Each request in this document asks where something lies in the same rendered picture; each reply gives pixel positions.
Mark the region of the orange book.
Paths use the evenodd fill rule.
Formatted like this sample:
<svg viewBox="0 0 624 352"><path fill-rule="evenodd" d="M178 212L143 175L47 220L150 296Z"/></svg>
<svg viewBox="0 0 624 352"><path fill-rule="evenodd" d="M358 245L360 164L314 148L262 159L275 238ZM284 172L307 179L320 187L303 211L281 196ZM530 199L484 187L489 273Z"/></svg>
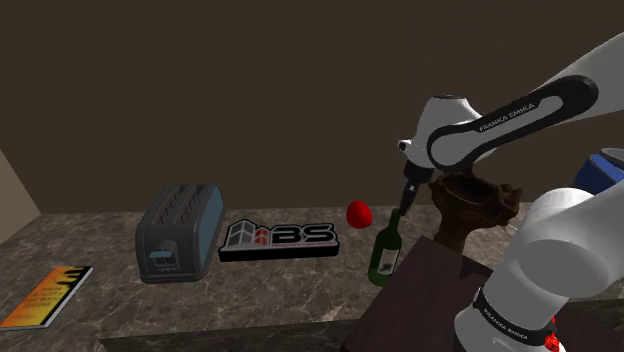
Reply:
<svg viewBox="0 0 624 352"><path fill-rule="evenodd" d="M49 327L92 272L92 266L55 267L0 322L0 331Z"/></svg>

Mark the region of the dark grey blue toaster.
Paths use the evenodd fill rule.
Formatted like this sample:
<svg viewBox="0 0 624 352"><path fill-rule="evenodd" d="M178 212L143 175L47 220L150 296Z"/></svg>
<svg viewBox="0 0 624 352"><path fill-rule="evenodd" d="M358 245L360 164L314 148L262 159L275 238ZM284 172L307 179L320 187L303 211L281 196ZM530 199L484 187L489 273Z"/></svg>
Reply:
<svg viewBox="0 0 624 352"><path fill-rule="evenodd" d="M170 184L135 231L140 279L147 284L195 282L210 266L225 217L216 184Z"/></svg>

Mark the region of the brown carved wooden bowl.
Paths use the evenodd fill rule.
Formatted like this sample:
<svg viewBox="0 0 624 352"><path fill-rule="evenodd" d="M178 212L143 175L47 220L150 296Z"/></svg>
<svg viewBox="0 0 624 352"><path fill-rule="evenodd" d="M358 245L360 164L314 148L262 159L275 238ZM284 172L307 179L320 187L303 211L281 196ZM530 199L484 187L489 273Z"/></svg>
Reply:
<svg viewBox="0 0 624 352"><path fill-rule="evenodd" d="M459 254L472 231L506 226L518 214L523 194L522 188L476 176L471 167L443 173L428 187L441 214L433 240Z"/></svg>

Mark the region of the red ball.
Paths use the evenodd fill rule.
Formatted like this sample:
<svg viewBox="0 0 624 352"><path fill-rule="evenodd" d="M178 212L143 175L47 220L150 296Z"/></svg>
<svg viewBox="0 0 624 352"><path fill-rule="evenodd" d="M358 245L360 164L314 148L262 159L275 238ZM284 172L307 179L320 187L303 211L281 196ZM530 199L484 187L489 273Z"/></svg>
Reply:
<svg viewBox="0 0 624 352"><path fill-rule="evenodd" d="M372 212L365 202L356 200L347 207L346 220L353 228L367 228L372 224Z"/></svg>

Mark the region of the blue box with grey lid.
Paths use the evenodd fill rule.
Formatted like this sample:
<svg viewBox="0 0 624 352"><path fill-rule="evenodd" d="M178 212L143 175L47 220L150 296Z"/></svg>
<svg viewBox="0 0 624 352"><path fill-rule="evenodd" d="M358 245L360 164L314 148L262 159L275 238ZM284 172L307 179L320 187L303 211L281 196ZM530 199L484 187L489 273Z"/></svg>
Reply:
<svg viewBox="0 0 624 352"><path fill-rule="evenodd" d="M624 180L624 148L603 148L582 164L571 186L593 195Z"/></svg>

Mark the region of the green wine bottle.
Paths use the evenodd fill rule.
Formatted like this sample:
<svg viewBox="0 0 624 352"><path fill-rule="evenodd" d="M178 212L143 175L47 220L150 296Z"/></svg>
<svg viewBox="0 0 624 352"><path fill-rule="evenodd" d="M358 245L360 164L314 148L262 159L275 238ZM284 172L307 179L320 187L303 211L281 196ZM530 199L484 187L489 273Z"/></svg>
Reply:
<svg viewBox="0 0 624 352"><path fill-rule="evenodd" d="M393 209L388 225L376 236L368 268L368 279L375 286L383 287L396 269L402 248L398 232L400 219L399 209Z"/></svg>

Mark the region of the black logo sign plaque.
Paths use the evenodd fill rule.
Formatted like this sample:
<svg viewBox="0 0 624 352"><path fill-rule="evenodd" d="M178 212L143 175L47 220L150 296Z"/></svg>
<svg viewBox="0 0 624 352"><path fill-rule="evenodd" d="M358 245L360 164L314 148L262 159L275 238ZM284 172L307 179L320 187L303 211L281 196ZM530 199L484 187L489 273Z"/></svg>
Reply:
<svg viewBox="0 0 624 352"><path fill-rule="evenodd" d="M269 228L249 219L228 227L218 249L221 262L334 257L340 242L333 223L278 224Z"/></svg>

